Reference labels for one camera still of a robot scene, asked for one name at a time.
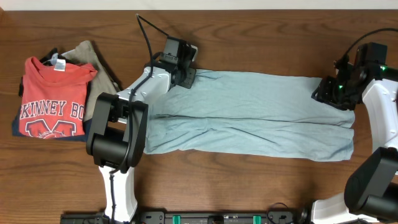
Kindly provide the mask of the light blue t-shirt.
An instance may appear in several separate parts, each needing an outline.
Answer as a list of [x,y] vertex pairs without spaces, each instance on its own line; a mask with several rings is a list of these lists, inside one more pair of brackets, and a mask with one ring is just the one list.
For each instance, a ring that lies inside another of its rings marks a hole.
[[312,99],[319,78],[199,70],[149,109],[146,154],[206,152],[336,162],[351,158],[355,120]]

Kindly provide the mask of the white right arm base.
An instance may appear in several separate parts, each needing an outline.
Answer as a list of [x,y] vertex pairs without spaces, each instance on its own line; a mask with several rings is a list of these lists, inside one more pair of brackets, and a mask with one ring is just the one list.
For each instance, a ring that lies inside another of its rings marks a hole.
[[354,224],[378,223],[376,218],[367,215],[354,215],[345,205],[344,194],[314,201],[310,208],[304,212],[304,223],[309,224]]

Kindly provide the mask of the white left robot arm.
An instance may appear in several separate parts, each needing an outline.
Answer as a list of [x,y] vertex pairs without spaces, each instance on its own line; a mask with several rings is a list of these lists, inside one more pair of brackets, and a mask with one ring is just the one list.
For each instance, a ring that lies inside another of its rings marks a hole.
[[105,184],[106,223],[130,223],[137,210],[134,169],[146,146],[149,106],[173,87],[192,87],[196,69],[157,62],[116,94],[96,100],[86,151],[99,167]]

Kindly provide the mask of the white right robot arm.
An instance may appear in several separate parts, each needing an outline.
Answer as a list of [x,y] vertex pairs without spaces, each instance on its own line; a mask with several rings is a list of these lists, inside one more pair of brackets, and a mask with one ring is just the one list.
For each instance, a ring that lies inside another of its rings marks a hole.
[[386,65],[340,69],[314,92],[321,102],[368,111],[373,152],[349,177],[343,193],[313,202],[310,223],[397,221],[397,70]]

